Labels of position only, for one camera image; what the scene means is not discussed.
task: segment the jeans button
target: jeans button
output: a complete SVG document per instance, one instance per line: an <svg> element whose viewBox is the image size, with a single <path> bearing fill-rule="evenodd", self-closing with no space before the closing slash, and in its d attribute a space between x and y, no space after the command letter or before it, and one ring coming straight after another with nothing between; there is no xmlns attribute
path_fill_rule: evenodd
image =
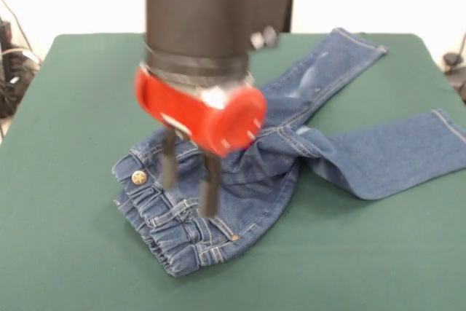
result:
<svg viewBox="0 0 466 311"><path fill-rule="evenodd" d="M147 175L143 171L137 170L131 175L131 180L135 185L142 185L146 183Z"/></svg>

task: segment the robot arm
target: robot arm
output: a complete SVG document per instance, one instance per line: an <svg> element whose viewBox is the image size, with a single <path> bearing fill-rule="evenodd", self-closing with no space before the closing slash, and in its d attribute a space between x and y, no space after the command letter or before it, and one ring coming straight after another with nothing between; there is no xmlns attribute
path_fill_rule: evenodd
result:
<svg viewBox="0 0 466 311"><path fill-rule="evenodd" d="M288 0L146 0L146 59L136 76L141 108L166 128L163 187L176 183L175 138L205 158L200 215L213 216L220 159L254 140L266 101L248 71L251 50L273 47Z"/></svg>

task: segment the black cable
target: black cable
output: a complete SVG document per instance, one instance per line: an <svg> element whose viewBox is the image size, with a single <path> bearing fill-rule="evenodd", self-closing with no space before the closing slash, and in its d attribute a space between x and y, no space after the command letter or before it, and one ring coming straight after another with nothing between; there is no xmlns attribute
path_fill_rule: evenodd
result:
<svg viewBox="0 0 466 311"><path fill-rule="evenodd" d="M450 65L450 69L445 72L445 74L450 74L457 66L458 63L461 61L461 55L463 50L465 49L465 42L466 42L466 33L463 35L463 40L461 42L461 46L459 47L457 59Z"/></svg>
<svg viewBox="0 0 466 311"><path fill-rule="evenodd" d="M13 16L13 18L15 19L15 22L16 22L16 25L17 27L19 28L20 32L21 32L21 35L23 36L24 38L24 41L26 42L26 45L28 46L28 49L30 51L33 51L32 50L32 46L31 44L29 43L29 40L28 40L28 37L25 35L24 31L23 31L23 28L21 27L21 24L20 24L20 21L18 20L18 18L16 17L16 14L13 12L13 10L11 10L11 8L8 6L8 4L5 2L5 0L0 0L3 5L7 8L7 10L9 11L9 13Z"/></svg>

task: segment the green tablecloth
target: green tablecloth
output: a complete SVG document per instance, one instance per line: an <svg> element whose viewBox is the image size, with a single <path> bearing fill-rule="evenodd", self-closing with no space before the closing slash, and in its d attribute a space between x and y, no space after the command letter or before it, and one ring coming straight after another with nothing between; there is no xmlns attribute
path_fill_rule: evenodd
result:
<svg viewBox="0 0 466 311"><path fill-rule="evenodd" d="M466 109L411 35L310 121L324 133ZM258 84L322 35L254 55ZM155 122L134 97L142 36L60 36L0 145L0 310L439 311L466 307L466 171L379 202L301 174L287 211L245 255L175 279L116 209L112 165Z"/></svg>

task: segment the jeans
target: jeans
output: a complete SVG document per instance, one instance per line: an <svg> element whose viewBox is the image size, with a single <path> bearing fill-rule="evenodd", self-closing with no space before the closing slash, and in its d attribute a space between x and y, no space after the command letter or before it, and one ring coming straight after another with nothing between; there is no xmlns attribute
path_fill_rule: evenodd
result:
<svg viewBox="0 0 466 311"><path fill-rule="evenodd" d="M205 169L191 143L176 144L179 182L170 191L161 186L163 130L118 161L113 173L122 192L115 203L165 271L187 275L248 250L289 203L301 164L363 200L379 200L466 168L466 132L441 110L332 136L304 124L386 52L337 28L264 85L268 112L263 129L251 147L222 160L213 219L198 215ZM147 175L143 184L132 182L137 170Z"/></svg>

